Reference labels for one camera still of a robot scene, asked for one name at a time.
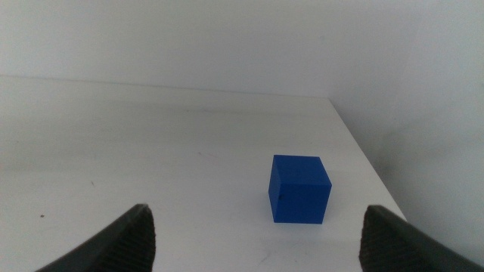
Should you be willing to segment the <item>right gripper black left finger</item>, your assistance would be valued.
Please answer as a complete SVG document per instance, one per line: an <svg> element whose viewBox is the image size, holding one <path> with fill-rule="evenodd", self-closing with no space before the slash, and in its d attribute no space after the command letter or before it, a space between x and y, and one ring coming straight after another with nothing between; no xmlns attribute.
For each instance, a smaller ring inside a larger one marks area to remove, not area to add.
<svg viewBox="0 0 484 272"><path fill-rule="evenodd" d="M146 204L136 204L92 238L39 270L151 272L155 255L152 211Z"/></svg>

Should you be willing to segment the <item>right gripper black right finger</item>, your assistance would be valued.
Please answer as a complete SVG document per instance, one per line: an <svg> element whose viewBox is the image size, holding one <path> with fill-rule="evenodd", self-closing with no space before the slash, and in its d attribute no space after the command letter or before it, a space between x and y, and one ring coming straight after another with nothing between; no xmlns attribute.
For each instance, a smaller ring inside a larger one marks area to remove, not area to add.
<svg viewBox="0 0 484 272"><path fill-rule="evenodd" d="M472 271L483 267L380 205L368 206L358 259L363 271Z"/></svg>

